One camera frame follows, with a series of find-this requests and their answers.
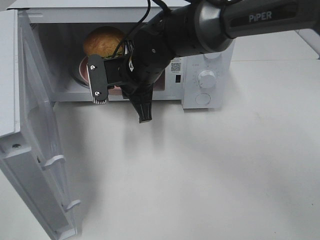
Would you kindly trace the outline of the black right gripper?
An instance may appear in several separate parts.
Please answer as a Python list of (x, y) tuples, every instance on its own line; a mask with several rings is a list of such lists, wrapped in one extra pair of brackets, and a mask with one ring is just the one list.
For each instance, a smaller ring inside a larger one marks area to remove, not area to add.
[(124, 99), (129, 99), (139, 117), (139, 123), (152, 120), (154, 84), (168, 66), (168, 61), (152, 58), (144, 63), (136, 56), (126, 55), (117, 58), (118, 72), (123, 84), (120, 86)]

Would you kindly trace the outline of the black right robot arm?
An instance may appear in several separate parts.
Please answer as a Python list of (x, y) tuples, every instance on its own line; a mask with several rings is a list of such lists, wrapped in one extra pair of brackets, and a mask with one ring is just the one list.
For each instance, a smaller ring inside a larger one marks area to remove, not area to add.
[(122, 87), (141, 123), (152, 119), (153, 86), (171, 60), (222, 52), (238, 37), (291, 30), (320, 30), (317, 0), (191, 0), (163, 9), (133, 36), (121, 71), (134, 83)]

